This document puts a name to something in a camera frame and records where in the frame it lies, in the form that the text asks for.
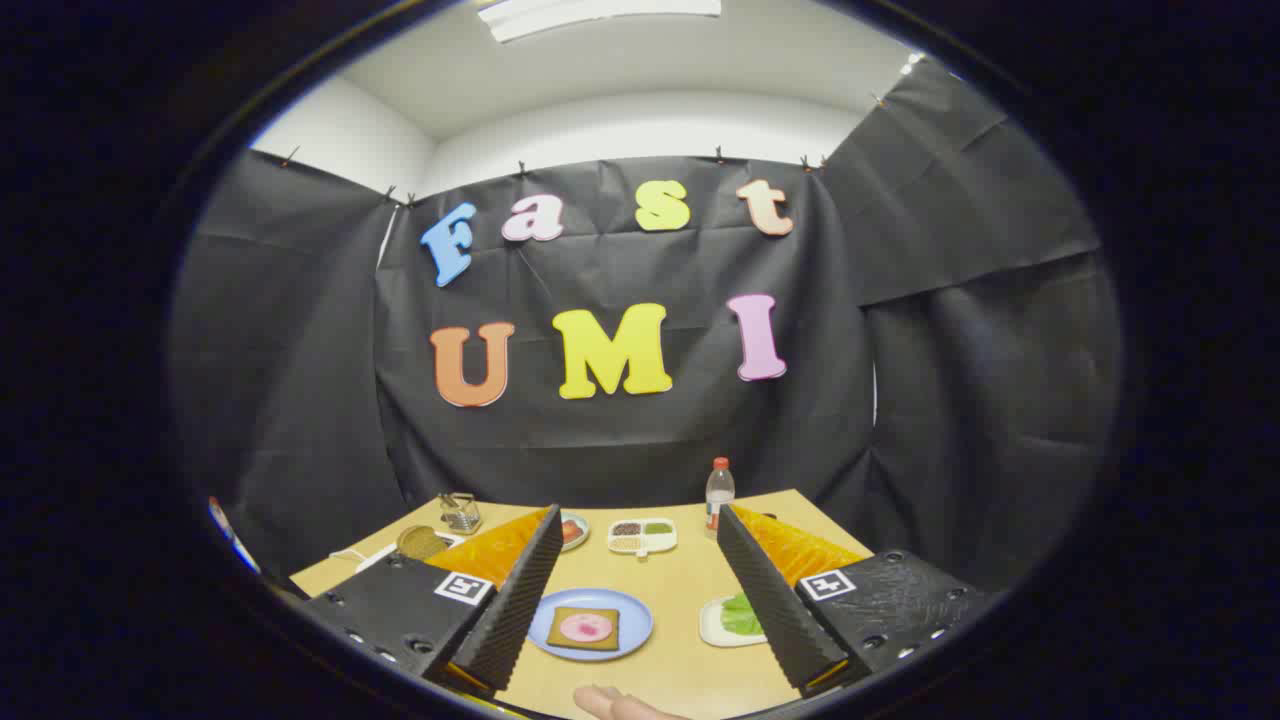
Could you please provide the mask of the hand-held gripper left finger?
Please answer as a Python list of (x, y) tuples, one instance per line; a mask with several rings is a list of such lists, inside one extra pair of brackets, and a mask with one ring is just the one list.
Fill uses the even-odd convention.
[(509, 684), (562, 546), (550, 505), (426, 560), (389, 553), (301, 611), (376, 664), (492, 698)]

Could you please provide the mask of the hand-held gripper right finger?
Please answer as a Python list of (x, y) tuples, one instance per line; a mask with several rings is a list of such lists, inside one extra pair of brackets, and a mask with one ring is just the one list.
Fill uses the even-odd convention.
[(805, 697), (884, 673), (986, 609), (984, 591), (913, 553), (855, 553), (740, 505), (721, 510), (717, 543)]

